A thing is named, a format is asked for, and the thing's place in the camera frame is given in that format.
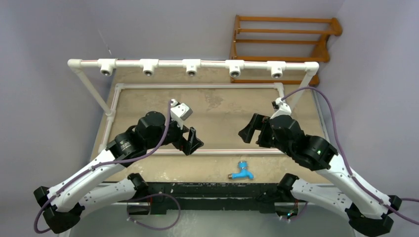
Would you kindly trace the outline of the blue plastic water faucet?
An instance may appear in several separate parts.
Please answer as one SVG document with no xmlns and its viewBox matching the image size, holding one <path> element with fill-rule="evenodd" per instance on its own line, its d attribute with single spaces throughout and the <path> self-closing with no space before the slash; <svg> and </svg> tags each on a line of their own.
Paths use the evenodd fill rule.
<svg viewBox="0 0 419 237">
<path fill-rule="evenodd" d="M 237 165 L 239 172 L 228 174 L 228 179 L 242 179 L 248 178 L 250 180 L 254 179 L 254 175 L 248 170 L 248 163 L 245 160 L 238 162 Z"/>
</svg>

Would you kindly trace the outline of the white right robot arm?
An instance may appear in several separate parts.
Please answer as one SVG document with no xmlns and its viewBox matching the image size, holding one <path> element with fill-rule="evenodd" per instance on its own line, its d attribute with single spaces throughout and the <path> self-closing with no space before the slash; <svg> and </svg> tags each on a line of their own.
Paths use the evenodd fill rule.
<svg viewBox="0 0 419 237">
<path fill-rule="evenodd" d="M 400 208 L 402 200 L 380 192 L 351 167 L 346 167 L 343 156 L 327 140 L 304 134 L 299 123 L 289 115 L 271 119 L 254 114 L 238 135 L 249 143 L 256 130 L 260 131 L 256 141 L 260 147 L 278 149 L 334 185 L 319 187 L 287 173 L 277 188 L 280 199 L 295 198 L 318 205 L 339 215 L 354 230 L 368 237 L 391 231 L 394 221 L 390 214 Z"/>
</svg>

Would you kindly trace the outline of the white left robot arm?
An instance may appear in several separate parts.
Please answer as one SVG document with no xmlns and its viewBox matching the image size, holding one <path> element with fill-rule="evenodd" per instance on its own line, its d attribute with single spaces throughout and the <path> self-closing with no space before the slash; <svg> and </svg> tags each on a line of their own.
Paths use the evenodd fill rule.
<svg viewBox="0 0 419 237">
<path fill-rule="evenodd" d="M 202 147 L 195 128 L 184 126 L 191 114 L 191 109 L 180 105 L 170 108 L 166 116 L 148 112 L 70 178 L 50 188 L 38 187 L 34 191 L 40 205 L 37 217 L 45 220 L 49 231 L 60 234 L 104 206 L 118 201 L 151 200 L 154 194 L 137 173 L 109 187 L 98 189 L 97 186 L 134 162 L 149 157 L 161 146 L 172 144 L 187 156 Z"/>
</svg>

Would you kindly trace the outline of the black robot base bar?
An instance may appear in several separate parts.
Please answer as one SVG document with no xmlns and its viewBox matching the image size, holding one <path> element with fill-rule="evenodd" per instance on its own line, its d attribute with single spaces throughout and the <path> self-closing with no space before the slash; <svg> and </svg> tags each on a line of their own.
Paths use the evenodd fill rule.
<svg viewBox="0 0 419 237">
<path fill-rule="evenodd" d="M 143 202 L 152 214 L 169 210 L 257 211 L 294 217 L 306 207 L 278 183 L 149 182 L 130 202 Z"/>
</svg>

